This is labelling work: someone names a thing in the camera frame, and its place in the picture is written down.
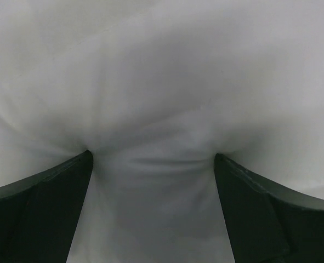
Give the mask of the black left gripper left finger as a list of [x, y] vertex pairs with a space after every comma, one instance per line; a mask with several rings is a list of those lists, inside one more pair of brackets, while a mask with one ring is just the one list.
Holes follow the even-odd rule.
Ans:
[[92, 170], [85, 151], [0, 187], [0, 262], [66, 262]]

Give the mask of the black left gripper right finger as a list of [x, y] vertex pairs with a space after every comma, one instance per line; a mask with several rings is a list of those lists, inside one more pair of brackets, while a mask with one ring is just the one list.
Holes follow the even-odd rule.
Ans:
[[214, 175], [235, 262], [324, 263], [324, 200], [237, 164], [214, 159]]

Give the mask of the white pillow with yellow edge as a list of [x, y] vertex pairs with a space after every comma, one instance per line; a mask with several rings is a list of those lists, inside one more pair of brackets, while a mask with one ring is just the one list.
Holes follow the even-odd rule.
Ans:
[[85, 150], [69, 262], [233, 262], [215, 154], [324, 199], [324, 1], [0, 1], [0, 186]]

